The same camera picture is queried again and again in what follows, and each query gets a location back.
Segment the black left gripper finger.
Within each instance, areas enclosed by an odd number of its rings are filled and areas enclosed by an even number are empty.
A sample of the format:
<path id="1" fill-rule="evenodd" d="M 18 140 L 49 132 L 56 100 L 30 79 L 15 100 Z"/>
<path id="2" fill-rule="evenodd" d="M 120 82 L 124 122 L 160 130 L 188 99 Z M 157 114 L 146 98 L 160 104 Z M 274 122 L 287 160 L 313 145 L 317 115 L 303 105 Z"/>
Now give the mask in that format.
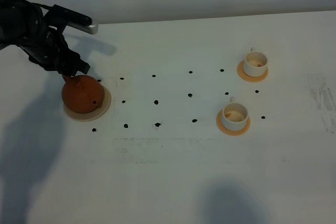
<path id="1" fill-rule="evenodd" d="M 70 65 L 71 65 L 70 67 L 71 76 L 75 76 L 78 71 L 83 74 L 87 74 L 90 69 L 90 65 L 86 63 L 85 61 L 83 61 L 80 58 L 80 55 L 74 51 L 72 51 L 70 54 Z"/>
<path id="2" fill-rule="evenodd" d="M 57 59 L 56 60 L 56 69 L 59 74 L 64 76 L 75 76 L 76 70 L 74 64 L 71 60 L 68 59 Z"/>

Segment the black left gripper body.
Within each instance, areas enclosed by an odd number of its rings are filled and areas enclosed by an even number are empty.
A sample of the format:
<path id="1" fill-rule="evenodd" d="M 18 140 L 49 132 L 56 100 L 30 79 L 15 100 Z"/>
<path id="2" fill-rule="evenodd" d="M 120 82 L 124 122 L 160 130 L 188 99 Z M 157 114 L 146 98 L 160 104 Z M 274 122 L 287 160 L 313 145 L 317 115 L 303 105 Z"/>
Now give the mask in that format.
<path id="1" fill-rule="evenodd" d="M 1 49 L 10 45 L 47 71 L 57 71 L 56 60 L 63 59 L 59 33 L 48 26 L 41 8 L 26 0 L 1 0 Z"/>

